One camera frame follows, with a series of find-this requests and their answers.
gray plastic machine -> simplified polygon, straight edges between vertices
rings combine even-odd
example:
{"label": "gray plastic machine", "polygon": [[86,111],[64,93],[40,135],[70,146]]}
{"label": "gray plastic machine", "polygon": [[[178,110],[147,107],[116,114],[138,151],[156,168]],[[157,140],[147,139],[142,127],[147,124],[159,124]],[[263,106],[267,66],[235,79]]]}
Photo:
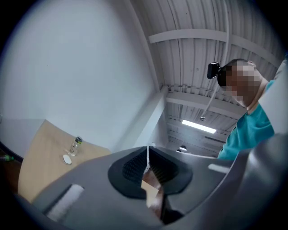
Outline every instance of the gray plastic machine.
{"label": "gray plastic machine", "polygon": [[[288,74],[260,99],[275,135],[235,161],[149,148],[150,167],[161,183],[161,219],[146,206],[141,189],[146,147],[87,161],[44,189],[24,210],[45,229],[245,229],[261,215],[288,172]],[[61,222],[45,214],[71,184],[84,188]]]}

gray plastic surface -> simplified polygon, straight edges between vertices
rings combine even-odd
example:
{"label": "gray plastic surface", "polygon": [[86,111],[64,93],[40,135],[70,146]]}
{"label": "gray plastic surface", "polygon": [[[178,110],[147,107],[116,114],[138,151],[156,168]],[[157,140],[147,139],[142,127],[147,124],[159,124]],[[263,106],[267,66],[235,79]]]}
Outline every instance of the gray plastic surface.
{"label": "gray plastic surface", "polygon": [[186,154],[159,148],[166,154],[177,158],[191,166],[193,179],[180,194],[168,196],[173,210],[186,214],[199,205],[223,180],[225,173],[208,169],[208,165],[217,164],[225,167],[232,165],[232,160],[205,158],[197,155]]}
{"label": "gray plastic surface", "polygon": [[[47,187],[34,205],[44,211],[70,184],[85,188],[63,225],[86,229],[241,230],[251,224],[277,194],[288,173],[288,135],[275,135],[253,150],[241,151],[225,161],[163,151],[190,165],[193,179],[183,192],[168,195],[171,208],[184,214],[163,225],[143,199],[118,193],[108,180],[109,166],[136,149],[81,164]],[[209,164],[230,167],[228,173],[208,169]]]}
{"label": "gray plastic surface", "polygon": [[147,229],[162,226],[162,222],[147,208],[145,199],[123,196],[108,179],[110,165],[137,149],[84,162],[44,189],[33,204],[43,212],[63,190],[75,183],[85,190],[62,222],[70,229],[127,229],[127,226]]}
{"label": "gray plastic surface", "polygon": [[21,208],[28,214],[34,223],[43,230],[68,230],[65,226],[54,222],[47,216],[43,215],[34,205],[31,205],[22,196],[15,195],[16,200]]}

ceiling beam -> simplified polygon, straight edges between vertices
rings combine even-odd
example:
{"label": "ceiling beam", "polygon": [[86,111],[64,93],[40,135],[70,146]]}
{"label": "ceiling beam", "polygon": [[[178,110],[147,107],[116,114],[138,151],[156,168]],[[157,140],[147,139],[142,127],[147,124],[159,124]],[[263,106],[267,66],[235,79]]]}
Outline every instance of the ceiling beam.
{"label": "ceiling beam", "polygon": [[[170,103],[205,109],[210,98],[192,93],[180,93],[174,91],[168,93],[166,100]],[[219,99],[213,99],[208,110],[235,119],[239,119],[247,111],[241,106],[237,106]]]}
{"label": "ceiling beam", "polygon": [[[211,39],[226,42],[227,34],[226,32],[206,30],[206,29],[182,29],[166,31],[163,33],[155,34],[149,36],[150,43],[156,43],[161,41],[167,41],[172,39],[182,39],[182,38],[202,38]],[[231,35],[231,44],[242,47],[249,50],[266,61],[270,62],[273,66],[279,67],[281,60],[277,59],[273,54],[263,47],[253,43],[245,38],[239,37],[237,35]]]}
{"label": "ceiling beam", "polygon": [[216,133],[208,133],[208,132],[205,132],[205,131],[200,130],[200,129],[192,128],[188,125],[184,125],[184,124],[182,124],[181,119],[179,119],[179,120],[166,119],[166,120],[167,120],[168,125],[174,126],[176,128],[182,128],[182,129],[189,130],[189,132],[193,133],[194,135],[204,135],[206,137],[211,137],[211,138],[214,138],[216,140],[223,141],[223,142],[226,142],[226,139],[228,137],[227,135],[224,135],[221,133],[217,133],[217,132]]}
{"label": "ceiling beam", "polygon": [[[179,140],[169,140],[169,143],[168,145],[166,146],[167,149],[170,149],[171,151],[176,151],[178,148],[179,148],[179,144],[180,144],[180,141]],[[204,150],[204,149],[200,149],[196,146],[193,146],[193,145],[189,145],[187,144],[188,147],[188,151],[187,152],[191,152],[191,154],[193,155],[200,155],[200,156],[213,156],[215,157],[217,154],[215,152],[212,152],[212,151],[207,151],[207,150]]]}
{"label": "ceiling beam", "polygon": [[214,146],[214,145],[208,144],[206,142],[202,142],[201,140],[197,141],[197,140],[194,140],[192,138],[185,137],[185,136],[173,135],[170,133],[168,134],[168,136],[175,138],[177,140],[183,141],[184,143],[188,143],[190,145],[194,145],[194,146],[197,146],[199,148],[203,148],[204,150],[207,149],[207,150],[218,152],[222,149],[219,146]]}
{"label": "ceiling beam", "polygon": [[185,140],[195,140],[195,142],[203,142],[203,143],[206,143],[209,145],[213,145],[217,149],[219,147],[222,148],[222,146],[224,145],[224,143],[222,143],[222,142],[217,142],[217,141],[205,138],[204,135],[199,135],[199,134],[198,135],[187,135],[186,133],[174,132],[173,130],[169,130],[168,135],[177,136],[177,137],[185,139]]}
{"label": "ceiling beam", "polygon": [[163,86],[159,93],[155,93],[148,105],[140,112],[137,120],[131,124],[122,139],[116,144],[113,152],[148,144],[151,134],[164,111],[167,93],[167,86]]}
{"label": "ceiling beam", "polygon": [[148,65],[149,65],[151,77],[152,77],[153,82],[154,82],[155,90],[156,90],[156,92],[159,92],[160,91],[159,82],[158,82],[157,73],[156,73],[156,69],[154,66],[154,62],[152,59],[152,55],[150,52],[147,38],[144,34],[144,31],[143,31],[141,23],[138,19],[137,13],[135,12],[135,9],[134,9],[132,3],[130,2],[130,0],[124,0],[124,4],[126,5],[126,8],[128,9],[128,13],[130,14],[130,16],[132,18],[132,22],[134,23],[135,28],[138,32],[138,36],[140,38],[140,42],[141,42],[142,47],[144,49],[145,56],[146,56],[146,59],[147,59]]}

corrugated ceiling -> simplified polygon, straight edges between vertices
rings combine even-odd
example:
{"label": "corrugated ceiling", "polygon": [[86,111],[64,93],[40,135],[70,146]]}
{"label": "corrugated ceiling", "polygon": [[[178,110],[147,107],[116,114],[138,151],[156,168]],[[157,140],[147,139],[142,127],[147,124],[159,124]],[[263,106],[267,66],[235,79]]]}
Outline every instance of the corrugated ceiling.
{"label": "corrugated ceiling", "polygon": [[[233,35],[245,38],[268,51],[278,60],[284,57],[284,50],[273,29],[250,1],[227,0],[230,30]],[[219,0],[133,0],[132,4],[148,38],[151,35],[180,29],[209,29],[226,32],[226,11],[224,1]],[[207,67],[211,62],[223,59],[226,43],[218,40],[184,38],[165,40],[150,44],[159,85],[168,85],[169,91],[192,93],[211,97],[217,84],[208,80]],[[271,80],[277,66],[257,54],[232,44],[227,61],[244,58],[253,61],[260,73]],[[216,99],[237,104],[231,97],[218,89]],[[168,103],[166,117],[186,119],[217,129],[228,135],[237,120],[213,112],[206,113],[206,121],[200,122],[202,109]],[[168,125],[170,141],[183,141],[187,132]],[[185,140],[187,144],[203,148],[203,144]]]}

